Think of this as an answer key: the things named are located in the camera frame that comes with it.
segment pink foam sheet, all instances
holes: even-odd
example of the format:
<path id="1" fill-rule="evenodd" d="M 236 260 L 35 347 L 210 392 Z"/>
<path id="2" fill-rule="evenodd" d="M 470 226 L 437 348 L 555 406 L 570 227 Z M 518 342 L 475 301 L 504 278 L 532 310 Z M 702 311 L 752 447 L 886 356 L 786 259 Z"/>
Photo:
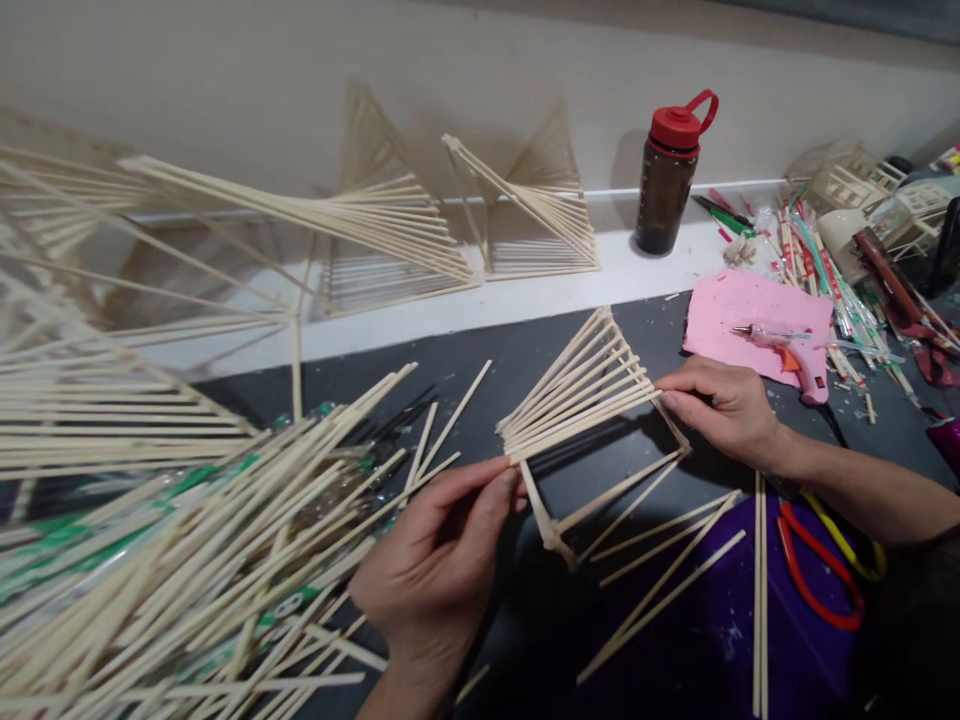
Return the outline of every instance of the pink foam sheet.
<path id="1" fill-rule="evenodd" d="M 780 285 L 752 273 L 726 270 L 697 283 L 687 310 L 687 334 L 683 349 L 728 365 L 756 370 L 764 377 L 800 387 L 796 373 L 783 372 L 780 355 L 761 348 L 737 333 L 737 326 L 759 323 L 811 331 L 811 359 L 816 374 L 827 375 L 827 352 L 822 347 L 830 337 L 833 303 L 815 298 L 789 285 Z"/>

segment water bottle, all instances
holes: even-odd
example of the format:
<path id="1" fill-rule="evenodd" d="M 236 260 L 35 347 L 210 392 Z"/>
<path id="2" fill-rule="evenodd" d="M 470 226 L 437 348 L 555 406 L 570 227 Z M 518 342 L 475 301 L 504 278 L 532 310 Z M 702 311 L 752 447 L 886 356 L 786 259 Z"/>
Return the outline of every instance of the water bottle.
<path id="1" fill-rule="evenodd" d="M 708 98 L 710 109 L 701 122 L 693 111 Z M 700 136 L 713 123 L 719 104 L 712 90 L 704 90 L 686 107 L 664 107 L 653 114 L 643 147 L 637 211 L 636 241 L 645 253 L 668 255 L 673 250 L 700 158 Z"/>

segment hand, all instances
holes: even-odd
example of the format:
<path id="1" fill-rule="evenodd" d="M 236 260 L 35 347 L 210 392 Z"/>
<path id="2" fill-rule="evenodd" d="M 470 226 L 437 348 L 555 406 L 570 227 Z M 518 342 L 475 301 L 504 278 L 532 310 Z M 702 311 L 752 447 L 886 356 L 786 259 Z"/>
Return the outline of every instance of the hand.
<path id="1" fill-rule="evenodd" d="M 777 472 L 792 432 L 781 425 L 753 370 L 694 355 L 654 385 L 664 407 L 697 430 L 717 450 L 763 472 Z M 691 392 L 708 395 L 708 405 Z"/>
<path id="2" fill-rule="evenodd" d="M 442 473 L 350 582 L 350 596 L 390 649 L 388 672 L 421 693 L 443 695 L 473 643 L 500 529 L 511 509 L 526 505 L 517 479 L 505 457 Z"/>

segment black table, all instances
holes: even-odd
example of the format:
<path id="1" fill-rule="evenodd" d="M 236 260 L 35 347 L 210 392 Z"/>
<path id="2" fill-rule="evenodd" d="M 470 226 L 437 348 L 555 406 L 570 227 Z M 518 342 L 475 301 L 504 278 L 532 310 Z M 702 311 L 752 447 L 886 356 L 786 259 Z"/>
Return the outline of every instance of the black table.
<path id="1" fill-rule="evenodd" d="M 614 317 L 651 378 L 683 362 L 680 346 L 690 293 L 672 300 L 653 298 L 614 307 Z M 305 407 L 322 402 L 348 402 L 385 374 L 416 361 L 417 370 L 377 408 L 361 435 L 376 435 L 387 447 L 412 451 L 420 437 L 426 409 L 434 399 L 440 407 L 434 436 L 456 408 L 487 359 L 493 365 L 448 437 L 437 461 L 459 450 L 460 464 L 498 455 L 498 420 L 513 410 L 580 328 L 589 311 L 542 318 L 512 325 L 469 330 L 415 342 L 379 348 L 355 355 L 307 363 L 303 368 Z M 904 370 L 924 404 L 946 411 L 941 394 L 929 388 L 912 360 Z M 830 403 L 853 449 L 885 458 L 926 475 L 949 488 L 956 486 L 950 468 L 924 434 L 928 422 L 886 375 L 865 377 L 877 413 L 877 424 L 855 417 L 861 399 L 852 391 L 831 387 Z M 767 381 L 768 396 L 781 421 L 809 436 L 834 442 L 823 418 L 804 407 L 798 391 Z M 228 408 L 262 424 L 290 411 L 290 369 L 278 367 L 204 383 L 200 389 Z M 612 541 L 641 532 L 727 492 L 732 487 L 751 491 L 753 472 L 718 456 L 699 437 L 692 436 L 694 453 L 660 485 L 614 534 Z M 658 416 L 649 408 L 603 426 L 589 451 L 574 453 L 562 463 L 535 468 L 544 501 L 554 517 L 569 512 L 649 464 L 675 445 Z M 405 477 L 401 468 L 393 480 Z M 575 549 L 583 549 L 636 496 L 633 490 L 602 513 L 565 535 Z M 504 683 L 516 682 L 518 672 L 536 665 L 537 648 L 569 623 L 584 617 L 600 593 L 597 580 L 626 561 L 611 559 L 570 575 L 558 555 L 543 550 L 529 516 L 508 524 L 500 546 L 501 561 L 486 637 L 473 658 L 469 677 L 486 663 L 491 672 L 458 709 L 458 717 L 485 716 L 483 703 Z M 348 615 L 340 618 L 349 621 Z M 375 633 L 365 627 L 360 642 L 383 652 Z M 362 686 L 317 692 L 297 717 L 352 718 L 376 678 Z"/>

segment forearm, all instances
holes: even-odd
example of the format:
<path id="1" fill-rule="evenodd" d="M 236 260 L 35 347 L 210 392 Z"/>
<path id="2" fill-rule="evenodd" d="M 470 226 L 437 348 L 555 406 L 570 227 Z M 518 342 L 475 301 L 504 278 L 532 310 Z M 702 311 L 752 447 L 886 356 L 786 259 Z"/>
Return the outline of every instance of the forearm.
<path id="1" fill-rule="evenodd" d="M 906 468 L 783 427 L 773 472 L 813 490 L 867 536 L 887 546 L 935 538 L 960 525 L 960 498 Z"/>
<path id="2" fill-rule="evenodd" d="M 450 707 L 458 667 L 428 671 L 390 663 L 356 720 L 437 720 Z"/>

